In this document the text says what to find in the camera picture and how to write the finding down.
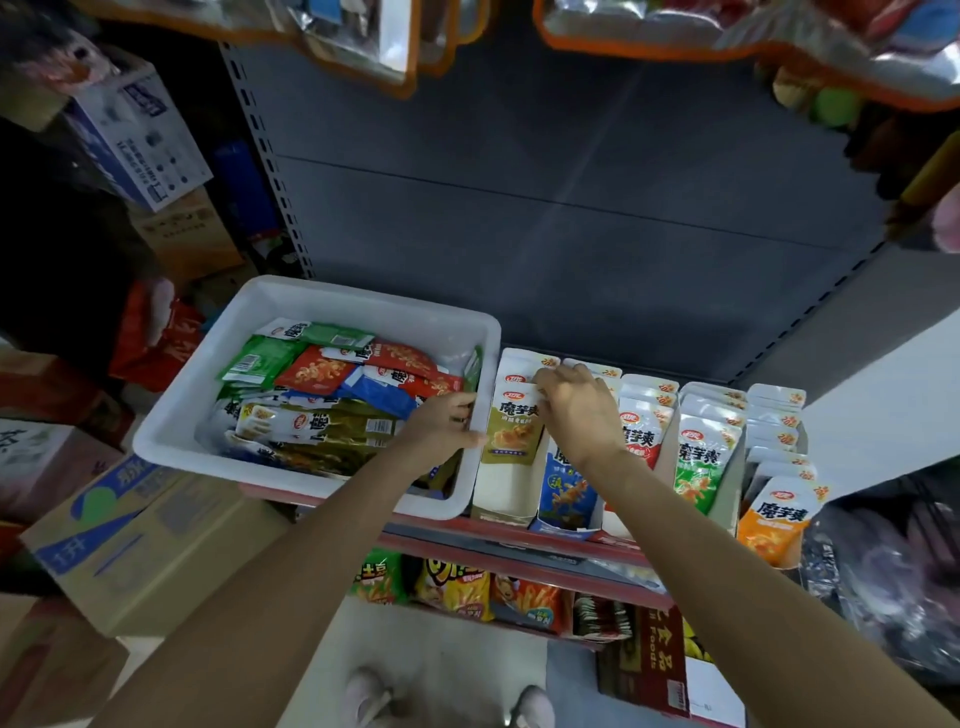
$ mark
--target white shoe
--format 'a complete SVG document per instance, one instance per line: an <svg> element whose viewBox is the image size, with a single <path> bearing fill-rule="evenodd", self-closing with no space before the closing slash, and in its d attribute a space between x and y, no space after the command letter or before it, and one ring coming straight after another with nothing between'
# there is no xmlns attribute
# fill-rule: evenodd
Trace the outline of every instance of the white shoe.
<svg viewBox="0 0 960 728"><path fill-rule="evenodd" d="M358 668L344 690L343 728L367 728L375 718L390 712L393 699L379 675L369 667Z"/></svg>
<svg viewBox="0 0 960 728"><path fill-rule="evenodd" d="M528 685L523 689L511 712L510 725L513 728L556 728L553 703L543 688Z"/></svg>

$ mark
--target red snack bag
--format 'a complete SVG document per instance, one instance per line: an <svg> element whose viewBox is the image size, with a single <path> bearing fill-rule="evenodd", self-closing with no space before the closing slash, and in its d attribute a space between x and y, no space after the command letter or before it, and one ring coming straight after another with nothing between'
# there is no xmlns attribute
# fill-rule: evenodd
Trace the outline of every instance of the red snack bag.
<svg viewBox="0 0 960 728"><path fill-rule="evenodd" d="M422 376L424 379L433 380L449 376L446 369L438 367L433 359L419 349L383 339L373 339L358 352L324 347L323 355L330 359L350 361L354 364L369 364L377 369L399 369L402 372Z"/></svg>
<svg viewBox="0 0 960 728"><path fill-rule="evenodd" d="M167 279L136 281L127 297L109 374L162 392L200 345L204 317L174 298Z"/></svg>
<svg viewBox="0 0 960 728"><path fill-rule="evenodd" d="M448 392L462 392L464 389L464 381L459 376L437 374L436 379L424 379L422 376L413 375L400 369L374 367L370 364L363 368L363 376L399 387L411 397L419 397L422 400L428 400L437 395L445 395Z"/></svg>
<svg viewBox="0 0 960 728"><path fill-rule="evenodd" d="M298 392L327 397L336 392L356 368L356 364L327 358L321 353L320 347L310 346L274 383Z"/></svg>

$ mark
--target cardboard display box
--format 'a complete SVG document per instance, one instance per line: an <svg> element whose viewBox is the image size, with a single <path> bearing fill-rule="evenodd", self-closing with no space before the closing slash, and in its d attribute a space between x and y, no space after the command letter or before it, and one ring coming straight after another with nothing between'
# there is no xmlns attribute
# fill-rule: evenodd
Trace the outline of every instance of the cardboard display box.
<svg viewBox="0 0 960 728"><path fill-rule="evenodd" d="M0 347L0 417L74 425L119 448L133 413L66 361Z"/></svg>
<svg viewBox="0 0 960 728"><path fill-rule="evenodd" d="M66 599L0 595L0 725L40 728L93 718L127 657Z"/></svg>
<svg viewBox="0 0 960 728"><path fill-rule="evenodd" d="M286 531L236 483L131 455L20 539L108 637L166 637Z"/></svg>

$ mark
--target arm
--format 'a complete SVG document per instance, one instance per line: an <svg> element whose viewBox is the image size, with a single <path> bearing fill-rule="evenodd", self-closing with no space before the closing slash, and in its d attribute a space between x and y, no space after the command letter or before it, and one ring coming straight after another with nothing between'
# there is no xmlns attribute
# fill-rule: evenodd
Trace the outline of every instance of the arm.
<svg viewBox="0 0 960 728"><path fill-rule="evenodd" d="M540 370L535 382L547 395L540 408L547 430L634 535L766 728L956 728L953 716L877 646L626 451L616 403L586 367Z"/></svg>
<svg viewBox="0 0 960 728"><path fill-rule="evenodd" d="M460 448L474 395L428 400L390 446L208 598L92 728L273 728L410 483Z"/></svg>

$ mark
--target cardboard box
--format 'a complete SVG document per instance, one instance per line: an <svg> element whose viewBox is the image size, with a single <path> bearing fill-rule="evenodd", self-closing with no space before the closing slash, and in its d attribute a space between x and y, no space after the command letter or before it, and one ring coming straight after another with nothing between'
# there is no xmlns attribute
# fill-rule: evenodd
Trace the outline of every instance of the cardboard box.
<svg viewBox="0 0 960 728"><path fill-rule="evenodd" d="M78 91L63 113L114 191L156 212L213 174L153 65L103 50L123 72Z"/></svg>
<svg viewBox="0 0 960 728"><path fill-rule="evenodd" d="M38 521L120 456L76 427L0 420L0 518Z"/></svg>
<svg viewBox="0 0 960 728"><path fill-rule="evenodd" d="M108 637L165 637L289 522L236 483L131 455L21 535Z"/></svg>
<svg viewBox="0 0 960 728"><path fill-rule="evenodd" d="M49 353L0 347L0 417L74 425L119 448L133 422L122 402Z"/></svg>
<svg viewBox="0 0 960 728"><path fill-rule="evenodd" d="M177 287L243 264L206 189L200 187L160 212L128 205L133 228Z"/></svg>
<svg viewBox="0 0 960 728"><path fill-rule="evenodd" d="M40 728L93 718L127 657L66 599L0 595L0 725Z"/></svg>
<svg viewBox="0 0 960 728"><path fill-rule="evenodd" d="M684 620L636 607L636 634L597 658L597 683L605 695L668 716L745 728L746 710L713 663L684 654Z"/></svg>

